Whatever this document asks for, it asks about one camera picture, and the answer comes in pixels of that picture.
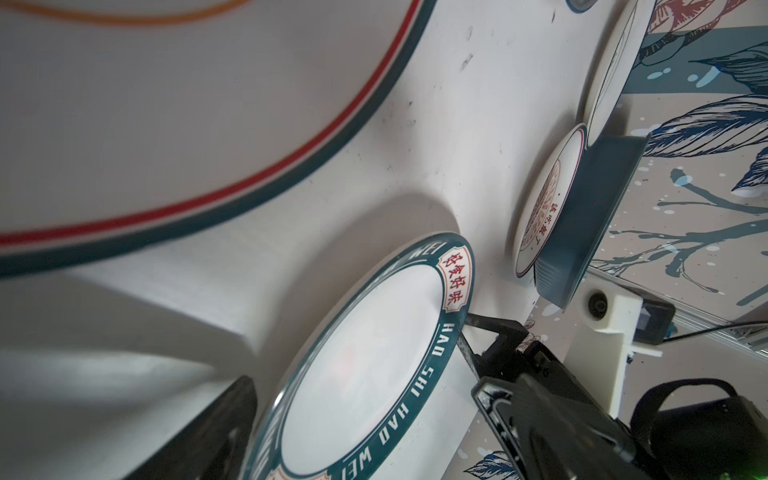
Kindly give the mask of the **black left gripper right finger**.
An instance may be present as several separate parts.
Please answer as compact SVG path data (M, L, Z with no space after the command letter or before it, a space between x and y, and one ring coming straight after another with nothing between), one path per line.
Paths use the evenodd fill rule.
M472 397L522 479L648 479L636 449L594 408L533 377L479 380Z

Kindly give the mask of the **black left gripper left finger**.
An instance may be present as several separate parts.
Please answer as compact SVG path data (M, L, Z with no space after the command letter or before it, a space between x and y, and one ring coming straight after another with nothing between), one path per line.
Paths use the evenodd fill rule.
M236 379L129 479L238 479L258 407L253 380Z

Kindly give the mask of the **green ring plate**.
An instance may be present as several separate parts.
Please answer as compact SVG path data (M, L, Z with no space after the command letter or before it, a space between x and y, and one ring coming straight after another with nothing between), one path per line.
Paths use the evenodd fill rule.
M368 272L288 368L243 477L415 477L424 418L467 320L474 270L468 241L439 232Z

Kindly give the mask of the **white plate flower outline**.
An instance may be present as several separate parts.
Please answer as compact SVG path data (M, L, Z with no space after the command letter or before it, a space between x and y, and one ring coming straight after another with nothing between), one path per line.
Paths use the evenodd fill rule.
M628 1L610 29L584 107L585 146L601 135L618 103L651 21L655 2Z

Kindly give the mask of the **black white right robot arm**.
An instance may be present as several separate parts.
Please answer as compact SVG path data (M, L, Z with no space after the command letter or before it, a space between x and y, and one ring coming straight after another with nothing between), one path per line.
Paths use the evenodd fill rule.
M472 397L519 478L766 478L767 419L728 382L662 383L624 424L541 342L519 351L522 324L475 314L466 323L497 336L481 354L465 339L459 349L478 379Z

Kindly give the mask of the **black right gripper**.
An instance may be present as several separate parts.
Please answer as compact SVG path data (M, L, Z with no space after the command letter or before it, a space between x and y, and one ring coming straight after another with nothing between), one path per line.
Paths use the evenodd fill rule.
M474 353L463 333L459 335L457 349L475 378L492 377L514 383L521 374L528 374L553 395L598 407L581 383L541 342L532 342L524 351L518 349L529 334L519 321L469 313L466 325L497 334L481 354Z

